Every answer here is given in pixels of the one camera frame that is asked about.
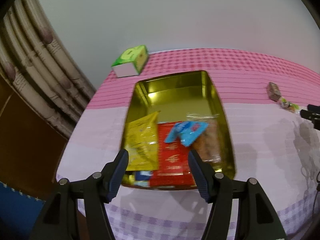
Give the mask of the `green candy stick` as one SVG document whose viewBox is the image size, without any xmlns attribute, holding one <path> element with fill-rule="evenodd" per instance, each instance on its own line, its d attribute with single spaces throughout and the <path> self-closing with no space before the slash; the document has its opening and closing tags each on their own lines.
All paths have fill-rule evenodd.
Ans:
<svg viewBox="0 0 320 240">
<path fill-rule="evenodd" d="M 287 101 L 285 98 L 280 99 L 280 105 L 283 109 L 296 113 L 299 111 L 299 106 L 291 101 Z"/>
</svg>

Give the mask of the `small brown candy box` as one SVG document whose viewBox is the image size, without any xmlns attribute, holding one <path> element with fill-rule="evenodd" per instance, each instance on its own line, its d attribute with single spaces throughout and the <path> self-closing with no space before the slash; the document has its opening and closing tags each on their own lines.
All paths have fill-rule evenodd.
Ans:
<svg viewBox="0 0 320 240">
<path fill-rule="evenodd" d="M 275 102 L 279 101 L 279 99 L 281 98 L 281 92 L 277 84 L 269 82 L 266 89 L 269 99 Z"/>
</svg>

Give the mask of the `clear gold snack bag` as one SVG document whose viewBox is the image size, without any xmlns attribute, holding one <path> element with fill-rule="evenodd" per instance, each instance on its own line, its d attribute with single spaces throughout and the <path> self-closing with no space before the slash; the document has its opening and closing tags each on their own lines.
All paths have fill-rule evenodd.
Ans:
<svg viewBox="0 0 320 240">
<path fill-rule="evenodd" d="M 218 163 L 221 161 L 218 116 L 218 114 L 205 116 L 191 113 L 187 115 L 187 120 L 189 121 L 200 121 L 208 125 L 204 132 L 192 143 L 192 148 L 198 152 L 203 161 L 209 163 Z"/>
</svg>

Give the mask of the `blue white snack bar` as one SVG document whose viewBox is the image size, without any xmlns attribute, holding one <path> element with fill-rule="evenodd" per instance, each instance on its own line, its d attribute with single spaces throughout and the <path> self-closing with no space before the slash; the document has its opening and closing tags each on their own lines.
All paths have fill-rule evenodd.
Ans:
<svg viewBox="0 0 320 240">
<path fill-rule="evenodd" d="M 135 171 L 133 184 L 140 187 L 150 187 L 152 175 L 153 171 Z"/>
</svg>

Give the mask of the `red snack packet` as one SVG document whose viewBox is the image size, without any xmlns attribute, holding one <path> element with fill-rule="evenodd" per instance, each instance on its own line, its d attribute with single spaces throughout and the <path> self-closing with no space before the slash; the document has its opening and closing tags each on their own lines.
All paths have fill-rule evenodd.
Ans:
<svg viewBox="0 0 320 240">
<path fill-rule="evenodd" d="M 173 126 L 173 122 L 158 125 L 158 169 L 152 172 L 150 187 L 192 189 L 196 184 L 188 165 L 190 148 L 183 146 L 179 139 L 165 142 Z"/>
</svg>

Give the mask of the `light blue snack packet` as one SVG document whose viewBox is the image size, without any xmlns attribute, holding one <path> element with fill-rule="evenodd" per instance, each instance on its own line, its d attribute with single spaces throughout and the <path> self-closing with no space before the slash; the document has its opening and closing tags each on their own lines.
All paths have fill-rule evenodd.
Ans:
<svg viewBox="0 0 320 240">
<path fill-rule="evenodd" d="M 174 124 L 165 139 L 165 143 L 172 143 L 177 138 L 180 139 L 184 147 L 189 147 L 208 127 L 202 121 L 183 121 Z"/>
</svg>

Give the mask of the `yellow snack pouch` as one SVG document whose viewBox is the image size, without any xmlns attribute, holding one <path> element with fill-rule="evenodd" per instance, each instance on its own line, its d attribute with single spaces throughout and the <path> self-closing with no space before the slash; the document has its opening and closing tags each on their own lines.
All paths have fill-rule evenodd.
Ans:
<svg viewBox="0 0 320 240">
<path fill-rule="evenodd" d="M 159 111 L 156 111 L 126 125 L 124 148 L 129 153 L 127 171 L 158 169 L 158 115 Z"/>
</svg>

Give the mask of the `blue foam mat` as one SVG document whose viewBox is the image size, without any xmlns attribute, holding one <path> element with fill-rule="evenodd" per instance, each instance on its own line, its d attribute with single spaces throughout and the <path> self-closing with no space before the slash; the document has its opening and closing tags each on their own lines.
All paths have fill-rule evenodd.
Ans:
<svg viewBox="0 0 320 240">
<path fill-rule="evenodd" d="M 44 201 L 1 183 L 1 239 L 28 239 Z"/>
</svg>

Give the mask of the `pink checkered tablecloth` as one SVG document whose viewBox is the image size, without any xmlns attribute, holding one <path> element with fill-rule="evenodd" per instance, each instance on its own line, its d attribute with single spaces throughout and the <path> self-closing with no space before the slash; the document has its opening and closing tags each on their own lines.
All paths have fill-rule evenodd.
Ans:
<svg viewBox="0 0 320 240">
<path fill-rule="evenodd" d="M 56 178 L 86 179 L 118 153 L 135 83 L 205 70 L 217 88 L 231 132 L 236 179 L 257 178 L 288 239 L 301 239 L 312 221 L 319 171 L 319 131 L 269 100 L 268 82 L 300 107 L 319 105 L 319 74 L 265 54 L 185 49 L 150 55 L 139 76 L 111 72 L 82 114 Z M 121 186 L 106 205 L 116 239 L 201 239 L 210 206 L 197 190 L 153 191 Z"/>
</svg>

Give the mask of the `brown wooden cabinet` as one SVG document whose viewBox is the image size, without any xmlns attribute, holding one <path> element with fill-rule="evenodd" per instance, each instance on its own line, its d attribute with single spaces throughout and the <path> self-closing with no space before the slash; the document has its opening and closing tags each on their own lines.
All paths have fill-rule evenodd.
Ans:
<svg viewBox="0 0 320 240">
<path fill-rule="evenodd" d="M 66 143 L 1 79 L 1 182 L 46 200 Z"/>
</svg>

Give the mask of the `gold metal tin tray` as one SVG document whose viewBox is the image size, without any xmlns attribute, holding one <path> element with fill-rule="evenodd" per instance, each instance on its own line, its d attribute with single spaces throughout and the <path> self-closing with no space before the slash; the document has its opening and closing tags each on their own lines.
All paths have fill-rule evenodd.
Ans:
<svg viewBox="0 0 320 240">
<path fill-rule="evenodd" d="M 153 112 L 159 111 L 158 125 L 167 122 L 188 121 L 188 114 L 212 116 L 218 114 L 221 161 L 207 162 L 216 172 L 229 178 L 236 173 L 233 146 L 226 115 L 219 94 L 204 70 L 154 77 L 135 84 L 127 111 L 121 147 L 124 148 L 126 125 Z M 141 189 L 183 190 L 174 187 L 151 188 L 135 186 L 134 172 L 126 171 L 122 184 Z"/>
</svg>

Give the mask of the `beige patterned curtain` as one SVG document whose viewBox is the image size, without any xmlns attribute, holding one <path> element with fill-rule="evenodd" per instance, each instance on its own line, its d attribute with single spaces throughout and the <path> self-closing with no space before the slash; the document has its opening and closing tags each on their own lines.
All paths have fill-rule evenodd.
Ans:
<svg viewBox="0 0 320 240">
<path fill-rule="evenodd" d="M 95 94 L 39 0 L 14 0 L 1 19 L 1 77 L 67 138 Z"/>
</svg>

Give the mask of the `green tissue box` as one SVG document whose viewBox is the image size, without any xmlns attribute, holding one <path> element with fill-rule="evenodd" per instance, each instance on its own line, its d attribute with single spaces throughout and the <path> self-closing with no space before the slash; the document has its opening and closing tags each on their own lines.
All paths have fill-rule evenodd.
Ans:
<svg viewBox="0 0 320 240">
<path fill-rule="evenodd" d="M 125 50 L 112 63 L 111 68 L 116 77 L 129 77 L 139 75 L 149 59 L 148 49 L 139 45 Z"/>
</svg>

